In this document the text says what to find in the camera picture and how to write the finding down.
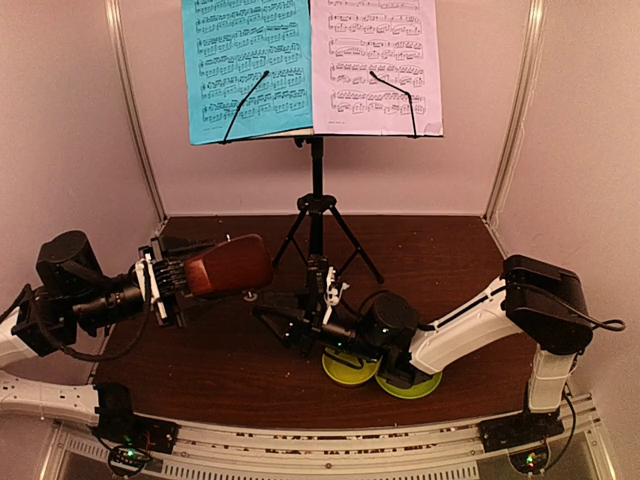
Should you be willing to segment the brown wooden metronome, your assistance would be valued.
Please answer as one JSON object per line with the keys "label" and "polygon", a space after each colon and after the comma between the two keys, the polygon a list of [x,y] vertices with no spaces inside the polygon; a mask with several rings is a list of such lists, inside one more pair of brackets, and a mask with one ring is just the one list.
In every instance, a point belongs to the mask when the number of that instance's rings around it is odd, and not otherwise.
{"label": "brown wooden metronome", "polygon": [[273,281],[274,271],[261,236],[243,235],[183,262],[189,292],[219,296],[259,289]]}

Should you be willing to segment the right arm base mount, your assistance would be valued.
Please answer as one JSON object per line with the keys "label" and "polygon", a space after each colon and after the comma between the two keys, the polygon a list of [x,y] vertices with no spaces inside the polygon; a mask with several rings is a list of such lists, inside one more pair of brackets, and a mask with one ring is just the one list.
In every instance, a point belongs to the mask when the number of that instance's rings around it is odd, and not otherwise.
{"label": "right arm base mount", "polygon": [[540,474],[550,463],[550,437],[564,433],[564,425],[548,415],[516,414],[478,424],[485,453],[508,450],[511,466],[521,474]]}

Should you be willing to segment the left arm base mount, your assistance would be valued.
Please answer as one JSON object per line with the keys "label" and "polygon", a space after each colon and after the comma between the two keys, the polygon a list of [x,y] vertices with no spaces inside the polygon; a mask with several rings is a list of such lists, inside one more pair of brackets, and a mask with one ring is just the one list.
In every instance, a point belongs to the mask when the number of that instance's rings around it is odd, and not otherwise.
{"label": "left arm base mount", "polygon": [[128,420],[106,421],[89,428],[107,450],[107,466],[120,478],[131,478],[150,466],[157,454],[171,454],[177,441],[175,422],[134,415]]}

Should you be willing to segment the black perforated music stand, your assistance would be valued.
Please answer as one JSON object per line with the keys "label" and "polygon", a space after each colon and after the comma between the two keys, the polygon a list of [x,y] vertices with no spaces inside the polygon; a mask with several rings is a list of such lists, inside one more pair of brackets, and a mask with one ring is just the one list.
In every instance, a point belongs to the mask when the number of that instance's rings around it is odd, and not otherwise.
{"label": "black perforated music stand", "polygon": [[[353,246],[353,252],[338,269],[337,276],[343,274],[356,257],[361,257],[374,276],[376,282],[382,285],[385,282],[384,276],[375,266],[361,242],[356,238],[355,234],[349,228],[343,216],[338,211],[337,199],[332,195],[325,194],[323,191],[324,138],[318,135],[307,135],[294,136],[293,140],[297,148],[302,148],[304,145],[309,145],[311,148],[312,191],[297,199],[297,208],[299,213],[288,233],[284,237],[275,258],[272,260],[272,267],[275,270],[279,268],[282,257],[290,245],[294,246],[306,267],[310,265],[313,256],[323,256],[324,214],[326,211],[329,211]],[[310,235],[307,255],[303,253],[295,238],[297,231],[306,217],[310,218]]]}

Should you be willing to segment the blue sheet music page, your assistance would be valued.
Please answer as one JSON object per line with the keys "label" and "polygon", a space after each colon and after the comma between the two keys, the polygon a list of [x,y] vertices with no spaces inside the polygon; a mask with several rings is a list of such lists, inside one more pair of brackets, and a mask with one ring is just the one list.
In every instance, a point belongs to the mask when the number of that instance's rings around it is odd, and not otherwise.
{"label": "blue sheet music page", "polygon": [[308,2],[203,0],[181,7],[192,145],[311,127]]}

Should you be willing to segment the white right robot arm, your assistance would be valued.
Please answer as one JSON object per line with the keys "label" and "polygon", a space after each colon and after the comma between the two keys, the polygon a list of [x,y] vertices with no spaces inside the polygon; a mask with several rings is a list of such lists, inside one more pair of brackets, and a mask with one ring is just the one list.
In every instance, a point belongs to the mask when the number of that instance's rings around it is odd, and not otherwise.
{"label": "white right robot arm", "polygon": [[444,369],[503,338],[525,334],[536,343],[525,410],[513,419],[519,440],[535,440],[551,424],[576,356],[593,339],[582,285],[569,270],[512,255],[503,272],[479,294],[424,324],[403,297],[388,290],[353,308],[349,285],[326,258],[313,256],[305,291],[292,305],[254,307],[253,314],[286,347],[307,355],[324,348],[327,375],[343,385],[374,379],[388,394],[420,399],[440,384]]}

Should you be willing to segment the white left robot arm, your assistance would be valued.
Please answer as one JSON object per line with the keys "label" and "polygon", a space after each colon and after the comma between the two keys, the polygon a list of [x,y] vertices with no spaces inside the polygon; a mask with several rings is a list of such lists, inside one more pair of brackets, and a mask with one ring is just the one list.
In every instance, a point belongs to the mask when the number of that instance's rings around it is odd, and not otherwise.
{"label": "white left robot arm", "polygon": [[193,291],[188,261],[213,246],[155,238],[128,272],[108,276],[84,232],[45,242],[36,260],[39,284],[25,284],[1,315],[2,412],[104,423],[121,443],[137,442],[144,424],[128,388],[93,385],[89,370],[130,353],[152,318],[174,321],[171,303]]}

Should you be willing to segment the white sheet music page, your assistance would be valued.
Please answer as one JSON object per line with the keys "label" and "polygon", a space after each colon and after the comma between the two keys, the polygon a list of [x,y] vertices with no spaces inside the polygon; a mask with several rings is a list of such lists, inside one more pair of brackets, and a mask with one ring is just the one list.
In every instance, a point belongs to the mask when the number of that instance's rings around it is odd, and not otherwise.
{"label": "white sheet music page", "polygon": [[435,2],[313,1],[310,13],[315,134],[443,135]]}

